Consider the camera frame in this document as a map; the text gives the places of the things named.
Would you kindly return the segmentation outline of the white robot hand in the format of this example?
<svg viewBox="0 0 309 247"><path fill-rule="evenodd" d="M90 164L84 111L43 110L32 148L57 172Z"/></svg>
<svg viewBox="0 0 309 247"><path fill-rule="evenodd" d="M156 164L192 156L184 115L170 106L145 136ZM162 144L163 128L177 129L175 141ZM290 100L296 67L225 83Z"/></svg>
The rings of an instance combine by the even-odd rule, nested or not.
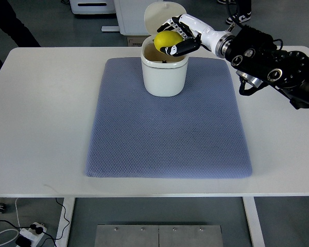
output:
<svg viewBox="0 0 309 247"><path fill-rule="evenodd" d="M189 14L171 17L157 29L157 33L163 31L180 33L180 24L186 26L194 37L200 35L200 39L189 38L170 47L161 47L160 52L169 56L183 56L198 50L202 45L217 57L225 56L227 43L233 39L233 34L226 30L216 31L210 25Z"/></svg>

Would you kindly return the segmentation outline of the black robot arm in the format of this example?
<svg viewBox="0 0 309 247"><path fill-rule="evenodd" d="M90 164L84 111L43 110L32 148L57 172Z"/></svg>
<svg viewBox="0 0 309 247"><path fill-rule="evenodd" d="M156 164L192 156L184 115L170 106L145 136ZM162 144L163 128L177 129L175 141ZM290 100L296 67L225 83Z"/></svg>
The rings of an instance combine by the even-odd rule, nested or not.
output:
<svg viewBox="0 0 309 247"><path fill-rule="evenodd" d="M234 36L188 14L167 20L157 30L164 31L174 31L183 40L160 46L160 52L179 57L204 47L236 69L241 95L250 96L271 86L295 109L309 109L309 57L305 53L283 50L272 36L247 25Z"/></svg>

